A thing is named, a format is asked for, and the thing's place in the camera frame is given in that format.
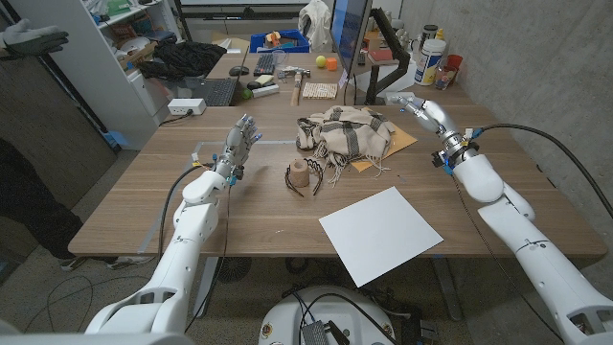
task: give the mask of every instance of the laptop keyboard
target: laptop keyboard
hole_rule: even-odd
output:
[[[203,94],[207,106],[228,106],[234,95],[237,80],[205,80]]]

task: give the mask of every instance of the white robotic arm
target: white robotic arm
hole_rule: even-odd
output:
[[[151,280],[140,290],[102,309],[86,334],[182,334],[200,248],[217,227],[217,194],[242,178],[256,128],[243,116],[230,130],[219,159],[183,190],[174,213],[174,234]]]
[[[425,129],[435,132],[444,150],[435,166],[454,174],[468,194],[486,203],[479,215],[509,247],[545,301],[566,344],[612,344],[613,301],[597,292],[577,268],[533,224],[534,210],[505,183],[471,138],[458,132],[432,101],[397,98]]]

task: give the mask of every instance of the striped fabric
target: striped fabric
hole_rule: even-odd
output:
[[[379,172],[385,170],[380,162],[390,147],[392,132],[394,126],[383,115],[338,105],[325,113],[298,119],[296,146],[315,149],[314,157],[325,158],[335,168],[329,182],[336,183],[352,161],[368,159]]]

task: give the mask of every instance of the black pants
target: black pants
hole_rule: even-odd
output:
[[[0,138],[0,216],[20,222],[58,259],[72,259],[68,243],[83,223],[56,201],[34,166]],[[98,258],[111,263],[116,258]]]

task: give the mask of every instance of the green ball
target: green ball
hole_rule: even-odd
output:
[[[315,59],[315,63],[317,64],[317,67],[319,68],[326,67],[326,57],[324,56],[317,57],[317,59]]]
[[[253,92],[251,92],[251,90],[249,90],[249,89],[243,89],[242,90],[242,98],[244,100],[249,100],[252,97],[253,97]]]

